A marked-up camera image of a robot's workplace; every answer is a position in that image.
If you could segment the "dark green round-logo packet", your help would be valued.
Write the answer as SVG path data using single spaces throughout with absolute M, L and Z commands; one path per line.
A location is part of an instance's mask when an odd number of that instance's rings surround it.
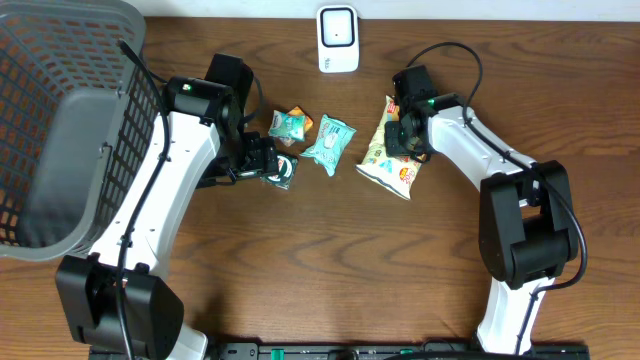
M 283 190 L 289 190 L 295 176 L 299 160 L 291 155 L 278 153 L 278 172 L 271 176 L 261 178 L 263 183 L 268 183 Z

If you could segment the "yellow snack bag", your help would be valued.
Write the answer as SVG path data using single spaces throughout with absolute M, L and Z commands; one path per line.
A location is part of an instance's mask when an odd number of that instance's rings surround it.
M 385 108 L 372 136 L 362 162 L 355 166 L 358 173 L 381 185 L 404 200 L 410 200 L 410 190 L 421 168 L 421 163 L 408 156 L 388 156 L 384 141 L 385 126 L 399 121 L 399 107 L 390 96 L 385 97 Z

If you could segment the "small teal packet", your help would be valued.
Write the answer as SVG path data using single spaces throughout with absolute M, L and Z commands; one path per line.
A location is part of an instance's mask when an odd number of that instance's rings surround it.
M 286 113 L 275 111 L 272 117 L 272 124 L 269 128 L 269 135 L 274 137 L 284 137 L 290 129 L 286 120 Z

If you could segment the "small orange box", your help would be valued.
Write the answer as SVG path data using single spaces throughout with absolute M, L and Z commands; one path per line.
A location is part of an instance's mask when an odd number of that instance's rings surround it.
M 286 120 L 290 129 L 281 138 L 282 143 L 289 147 L 295 142 L 304 142 L 306 133 L 313 126 L 313 120 L 299 106 L 286 113 Z

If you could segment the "teal wet wipes pack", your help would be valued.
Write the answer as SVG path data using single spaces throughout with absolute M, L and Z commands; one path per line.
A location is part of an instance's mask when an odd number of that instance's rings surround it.
M 301 157 L 313 158 L 324 167 L 329 177 L 335 175 L 342 153 L 356 130 L 341 120 L 324 114 L 315 143 L 301 153 Z

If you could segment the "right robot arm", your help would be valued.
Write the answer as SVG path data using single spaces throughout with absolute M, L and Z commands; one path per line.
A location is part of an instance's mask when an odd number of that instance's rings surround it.
M 479 192 L 479 250 L 492 280 L 477 342 L 489 353 L 531 352 L 542 299 L 576 284 L 579 275 L 557 279 L 568 262 L 587 258 L 566 169 L 509 147 L 457 94 L 393 101 L 398 117 L 385 126 L 387 152 L 417 160 L 441 154 Z

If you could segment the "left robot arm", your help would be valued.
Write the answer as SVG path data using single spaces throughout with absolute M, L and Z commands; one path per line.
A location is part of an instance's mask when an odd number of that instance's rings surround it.
M 177 230 L 194 191 L 277 170 L 271 138 L 244 128 L 255 80 L 174 77 L 124 200 L 86 257 L 66 256 L 55 283 L 72 338 L 106 356 L 203 359 L 208 337 L 184 322 L 167 285 Z

